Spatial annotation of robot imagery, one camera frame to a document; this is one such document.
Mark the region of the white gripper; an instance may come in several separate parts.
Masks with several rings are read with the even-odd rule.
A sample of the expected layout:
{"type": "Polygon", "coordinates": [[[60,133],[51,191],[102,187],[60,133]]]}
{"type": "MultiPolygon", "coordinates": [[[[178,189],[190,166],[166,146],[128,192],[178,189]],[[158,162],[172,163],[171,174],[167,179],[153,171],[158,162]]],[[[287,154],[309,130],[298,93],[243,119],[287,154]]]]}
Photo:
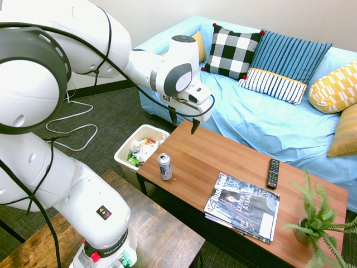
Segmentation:
{"type": "Polygon", "coordinates": [[[162,95],[162,101],[169,108],[169,114],[172,124],[177,124],[176,110],[181,111],[184,116],[192,116],[191,134],[193,135],[201,122],[206,122],[211,115],[211,90],[202,82],[197,82],[194,85],[189,85],[185,90],[178,95],[169,97],[162,95]]]}

